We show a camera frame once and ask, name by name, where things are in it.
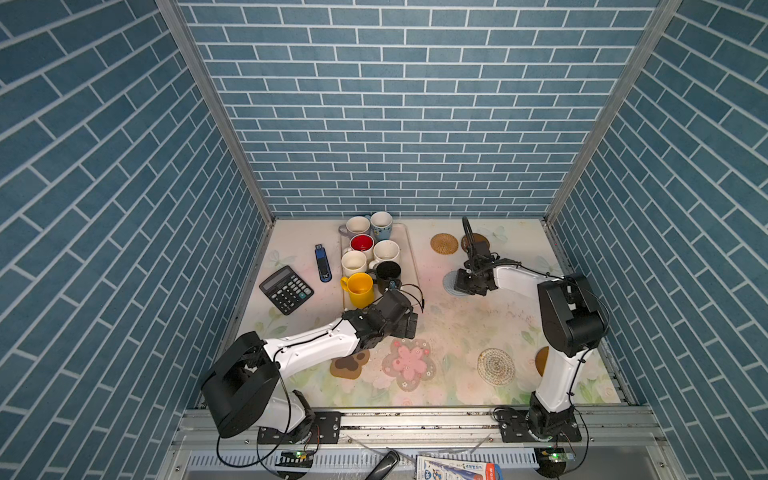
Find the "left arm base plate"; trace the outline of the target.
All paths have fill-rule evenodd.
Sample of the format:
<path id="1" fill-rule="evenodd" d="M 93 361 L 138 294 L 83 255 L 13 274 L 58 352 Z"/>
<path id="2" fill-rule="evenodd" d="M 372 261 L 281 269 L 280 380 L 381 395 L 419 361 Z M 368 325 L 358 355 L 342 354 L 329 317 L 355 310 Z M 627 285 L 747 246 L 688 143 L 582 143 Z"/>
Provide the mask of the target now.
<path id="1" fill-rule="evenodd" d="M 337 444 L 342 414 L 339 411 L 319 411 L 307 416 L 295 429 L 284 434 L 273 428 L 260 427 L 260 445 L 277 444 Z"/>

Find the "pink flower coaster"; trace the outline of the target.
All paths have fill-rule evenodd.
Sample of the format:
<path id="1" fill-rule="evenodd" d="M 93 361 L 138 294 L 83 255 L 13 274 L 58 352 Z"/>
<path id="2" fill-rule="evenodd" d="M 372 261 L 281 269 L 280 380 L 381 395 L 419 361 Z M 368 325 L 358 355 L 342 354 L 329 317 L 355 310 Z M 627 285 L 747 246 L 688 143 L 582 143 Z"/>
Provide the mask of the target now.
<path id="1" fill-rule="evenodd" d="M 382 361 L 382 371 L 393 378 L 402 391 L 414 391 L 424 381 L 436 377 L 437 367 L 431 352 L 432 347 L 426 340 L 396 338 Z"/>

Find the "blue grey woven coaster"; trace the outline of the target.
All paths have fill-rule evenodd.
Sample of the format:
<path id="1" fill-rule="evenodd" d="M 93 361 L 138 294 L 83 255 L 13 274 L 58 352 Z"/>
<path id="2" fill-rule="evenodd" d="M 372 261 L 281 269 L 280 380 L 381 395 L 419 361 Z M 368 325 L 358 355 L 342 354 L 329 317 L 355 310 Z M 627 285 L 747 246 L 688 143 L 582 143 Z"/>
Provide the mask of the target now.
<path id="1" fill-rule="evenodd" d="M 450 295 L 453 295 L 456 297 L 467 296 L 466 292 L 460 291 L 456 288 L 456 282 L 457 282 L 459 273 L 462 273 L 462 270 L 454 270 L 454 271 L 448 272 L 443 278 L 443 287 L 446 290 L 446 292 Z"/>

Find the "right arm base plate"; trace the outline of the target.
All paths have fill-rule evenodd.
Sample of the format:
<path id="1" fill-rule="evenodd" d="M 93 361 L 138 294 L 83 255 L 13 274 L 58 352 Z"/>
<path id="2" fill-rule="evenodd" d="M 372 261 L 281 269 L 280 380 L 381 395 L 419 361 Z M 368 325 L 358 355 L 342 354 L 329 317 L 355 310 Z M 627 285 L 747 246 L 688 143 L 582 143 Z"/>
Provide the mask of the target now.
<path id="1" fill-rule="evenodd" d="M 546 410 L 527 411 L 496 407 L 491 416 L 498 423 L 504 443 L 580 442 L 582 434 L 572 410 L 550 413 Z"/>

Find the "brown cork round coaster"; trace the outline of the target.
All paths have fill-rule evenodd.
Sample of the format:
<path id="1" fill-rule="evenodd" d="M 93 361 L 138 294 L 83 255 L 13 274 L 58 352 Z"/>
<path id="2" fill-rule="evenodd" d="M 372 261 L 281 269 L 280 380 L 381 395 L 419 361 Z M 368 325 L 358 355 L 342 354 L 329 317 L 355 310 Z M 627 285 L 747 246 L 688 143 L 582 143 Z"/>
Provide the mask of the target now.
<path id="1" fill-rule="evenodd" d="M 544 375 L 548 355 L 549 355 L 548 347 L 541 348 L 535 355 L 534 364 L 535 364 L 536 371 L 540 376 Z"/>

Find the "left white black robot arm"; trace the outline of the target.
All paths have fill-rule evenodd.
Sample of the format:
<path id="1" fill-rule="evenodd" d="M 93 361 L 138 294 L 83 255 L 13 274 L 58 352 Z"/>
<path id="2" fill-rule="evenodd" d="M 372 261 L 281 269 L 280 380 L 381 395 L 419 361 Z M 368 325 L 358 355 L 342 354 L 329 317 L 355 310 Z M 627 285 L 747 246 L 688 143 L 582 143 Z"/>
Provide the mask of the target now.
<path id="1" fill-rule="evenodd" d="M 315 413 L 304 395 L 287 390 L 289 377 L 336 358 L 370 350 L 392 336 L 412 339 L 418 314 L 408 297 L 388 290 L 373 304 L 302 334 L 262 339 L 239 336 L 204 375 L 201 391 L 221 438 L 253 426 L 296 443 L 310 434 Z"/>

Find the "brown paw print coaster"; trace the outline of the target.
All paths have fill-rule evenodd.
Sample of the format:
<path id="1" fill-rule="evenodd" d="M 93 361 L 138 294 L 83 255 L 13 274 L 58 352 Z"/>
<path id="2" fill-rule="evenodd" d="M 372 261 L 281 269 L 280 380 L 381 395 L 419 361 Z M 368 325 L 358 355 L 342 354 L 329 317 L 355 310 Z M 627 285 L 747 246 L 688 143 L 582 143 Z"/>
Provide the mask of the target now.
<path id="1" fill-rule="evenodd" d="M 362 368 L 369 362 L 369 359 L 369 350 L 334 359 L 330 364 L 330 374 L 336 378 L 356 380 L 360 377 Z"/>

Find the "black mug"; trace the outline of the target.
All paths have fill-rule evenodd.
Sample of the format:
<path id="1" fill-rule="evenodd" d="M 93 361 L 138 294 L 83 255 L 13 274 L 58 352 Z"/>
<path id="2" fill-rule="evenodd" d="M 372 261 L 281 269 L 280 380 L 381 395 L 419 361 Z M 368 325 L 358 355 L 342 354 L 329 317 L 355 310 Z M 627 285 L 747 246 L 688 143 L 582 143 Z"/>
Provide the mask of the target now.
<path id="1" fill-rule="evenodd" d="M 388 290 L 399 289 L 401 286 L 401 267 L 394 261 L 378 263 L 372 270 L 380 294 Z"/>

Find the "dark brown wooden coaster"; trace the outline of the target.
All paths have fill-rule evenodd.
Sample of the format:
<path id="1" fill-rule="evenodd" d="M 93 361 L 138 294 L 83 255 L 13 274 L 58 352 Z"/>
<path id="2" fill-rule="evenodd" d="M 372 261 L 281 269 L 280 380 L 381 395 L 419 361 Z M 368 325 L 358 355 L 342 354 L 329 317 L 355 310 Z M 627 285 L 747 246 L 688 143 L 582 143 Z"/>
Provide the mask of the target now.
<path id="1" fill-rule="evenodd" d="M 479 243 L 483 244 L 487 249 L 490 248 L 490 242 L 482 234 L 474 233 L 473 234 L 473 240 L 475 242 L 479 242 Z M 467 252 L 469 250 L 469 246 L 470 246 L 470 239 L 467 236 L 463 236 L 462 239 L 461 239 L 460 244 L 461 244 L 462 250 L 464 252 Z"/>

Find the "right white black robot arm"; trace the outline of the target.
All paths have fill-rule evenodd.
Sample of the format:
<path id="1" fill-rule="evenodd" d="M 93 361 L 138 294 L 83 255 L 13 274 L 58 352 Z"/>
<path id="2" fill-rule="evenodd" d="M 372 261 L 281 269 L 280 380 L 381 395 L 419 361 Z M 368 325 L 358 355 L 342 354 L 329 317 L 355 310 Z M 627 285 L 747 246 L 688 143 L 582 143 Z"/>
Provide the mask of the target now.
<path id="1" fill-rule="evenodd" d="M 542 381 L 529 402 L 527 428 L 534 438 L 549 440 L 573 425 L 573 389 L 582 365 L 608 331 L 599 298 L 587 278 L 555 276 L 495 254 L 477 254 L 457 271 L 454 289 L 482 296 L 509 290 L 538 299 L 548 357 Z"/>

